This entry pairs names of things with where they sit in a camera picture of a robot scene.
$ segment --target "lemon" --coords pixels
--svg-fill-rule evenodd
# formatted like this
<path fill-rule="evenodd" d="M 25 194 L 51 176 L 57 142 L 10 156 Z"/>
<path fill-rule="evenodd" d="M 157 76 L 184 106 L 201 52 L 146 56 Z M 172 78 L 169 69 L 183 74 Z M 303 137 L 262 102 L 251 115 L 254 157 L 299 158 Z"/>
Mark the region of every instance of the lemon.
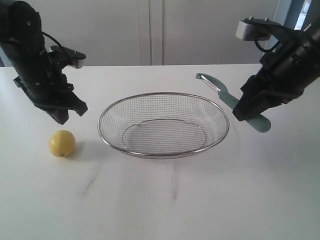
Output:
<path fill-rule="evenodd" d="M 67 130 L 56 131 L 49 142 L 50 152 L 59 158 L 73 152 L 76 146 L 75 136 Z"/>

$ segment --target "table surface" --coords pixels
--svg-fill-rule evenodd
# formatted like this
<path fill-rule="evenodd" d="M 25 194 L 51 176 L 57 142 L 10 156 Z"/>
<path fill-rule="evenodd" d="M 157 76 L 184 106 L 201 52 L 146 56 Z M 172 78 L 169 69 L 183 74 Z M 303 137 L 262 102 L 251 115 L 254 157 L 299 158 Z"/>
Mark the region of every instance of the table surface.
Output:
<path fill-rule="evenodd" d="M 239 98 L 259 64 L 66 68 L 88 111 L 56 124 L 0 68 L 0 239 L 318 240 L 320 236 L 320 82 L 263 115 L 271 130 L 238 122 L 196 73 Z M 182 92 L 216 102 L 230 120 L 217 146 L 176 160 L 124 155 L 99 137 L 113 102 L 149 92 Z M 76 152 L 51 155 L 60 129 Z"/>

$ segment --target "metal strainer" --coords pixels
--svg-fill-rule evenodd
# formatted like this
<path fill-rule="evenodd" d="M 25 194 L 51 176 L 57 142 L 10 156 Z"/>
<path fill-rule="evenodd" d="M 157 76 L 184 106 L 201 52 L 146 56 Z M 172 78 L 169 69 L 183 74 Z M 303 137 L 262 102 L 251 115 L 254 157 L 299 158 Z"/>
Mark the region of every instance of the metal strainer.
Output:
<path fill-rule="evenodd" d="M 172 159 L 193 155 L 221 142 L 229 120 L 214 102 L 196 95 L 155 92 L 110 105 L 98 131 L 111 147 L 140 158 Z"/>

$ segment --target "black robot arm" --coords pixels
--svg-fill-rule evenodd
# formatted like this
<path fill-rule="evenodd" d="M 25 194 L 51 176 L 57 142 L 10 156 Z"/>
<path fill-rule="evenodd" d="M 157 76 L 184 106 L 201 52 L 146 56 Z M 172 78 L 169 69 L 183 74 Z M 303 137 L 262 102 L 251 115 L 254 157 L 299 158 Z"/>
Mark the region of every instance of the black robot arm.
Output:
<path fill-rule="evenodd" d="M 0 1 L 0 46 L 18 73 L 14 82 L 37 108 L 64 124 L 68 110 L 80 116 L 88 110 L 62 73 L 67 65 L 82 67 L 86 55 L 59 43 L 47 52 L 43 35 L 56 41 L 42 32 L 40 15 L 28 3 Z"/>
<path fill-rule="evenodd" d="M 271 35 L 278 43 L 271 49 L 260 47 L 258 41 Z M 233 110 L 239 121 L 299 98 L 320 77 L 320 17 L 304 31 L 268 19 L 246 18 L 239 22 L 236 36 L 254 41 L 265 52 L 262 68 L 241 88 L 243 95 Z"/>

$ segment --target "stainless steel rim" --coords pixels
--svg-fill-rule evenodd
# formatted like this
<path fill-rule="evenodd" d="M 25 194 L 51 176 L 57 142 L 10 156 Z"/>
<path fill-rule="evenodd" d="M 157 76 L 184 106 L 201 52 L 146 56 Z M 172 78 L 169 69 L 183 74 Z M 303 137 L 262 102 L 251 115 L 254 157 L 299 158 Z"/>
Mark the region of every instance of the stainless steel rim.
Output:
<path fill-rule="evenodd" d="M 105 113 L 107 111 L 109 111 L 112 107 L 114 107 L 115 105 L 117 105 L 118 103 L 121 103 L 123 101 L 127 101 L 127 100 L 130 100 L 130 99 L 135 99 L 135 98 L 139 98 L 139 97 L 146 97 L 146 96 L 151 96 L 151 95 L 178 95 L 178 96 L 187 96 L 187 97 L 193 97 L 193 98 L 198 98 L 198 99 L 202 99 L 204 101 L 207 101 L 209 102 L 210 104 L 216 106 L 220 112 L 222 113 L 225 121 L 226 121 L 226 124 L 227 124 L 227 129 L 224 133 L 224 136 L 221 137 L 219 139 L 219 141 L 209 145 L 209 146 L 206 146 L 206 147 L 203 147 L 203 148 L 200 148 L 200 149 L 197 149 L 197 150 L 191 150 L 191 151 L 186 151 L 186 152 L 179 152 L 179 153 L 170 153 L 170 154 L 146 154 L 146 153 L 140 153 L 140 152 L 134 152 L 134 151 L 129 151 L 129 150 L 124 150 L 122 148 L 119 148 L 119 147 L 116 147 L 112 144 L 110 144 L 104 137 L 103 137 L 103 134 L 101 132 L 101 121 L 102 121 L 102 118 L 103 116 L 105 115 Z M 124 153 L 124 154 L 127 154 L 127 155 L 131 155 L 131 156 L 135 156 L 135 157 L 141 157 L 141 158 L 147 158 L 147 157 L 150 157 L 150 158 L 166 158 L 166 157 L 169 157 L 170 159 L 174 159 L 174 158 L 181 158 L 181 157 L 185 157 L 185 156 L 189 156 L 189 155 L 193 155 L 193 154 L 197 154 L 197 153 L 200 153 L 200 152 L 204 152 L 206 151 L 207 149 L 209 148 L 212 148 L 213 146 L 216 146 L 217 144 L 221 143 L 222 140 L 224 140 L 226 138 L 226 136 L 228 135 L 228 132 L 229 132 L 229 129 L 230 129 L 230 122 L 229 122 L 229 118 L 228 116 L 226 115 L 226 113 L 222 110 L 222 108 L 216 104 L 215 102 L 211 101 L 210 99 L 208 98 L 205 98 L 205 97 L 202 97 L 202 96 L 198 96 L 198 95 L 194 95 L 194 94 L 189 94 L 189 93 L 180 93 L 180 92 L 150 92 L 150 93 L 142 93 L 142 94 L 138 94 L 138 95 L 133 95 L 133 96 L 129 96 L 129 97 L 125 97 L 123 99 L 120 99 L 114 103 L 112 103 L 110 106 L 108 106 L 103 112 L 102 114 L 100 115 L 99 117 L 99 121 L 98 121 L 98 133 L 99 133 L 99 136 L 100 138 L 102 139 L 102 141 L 104 141 L 107 145 L 109 145 L 110 147 Z"/>

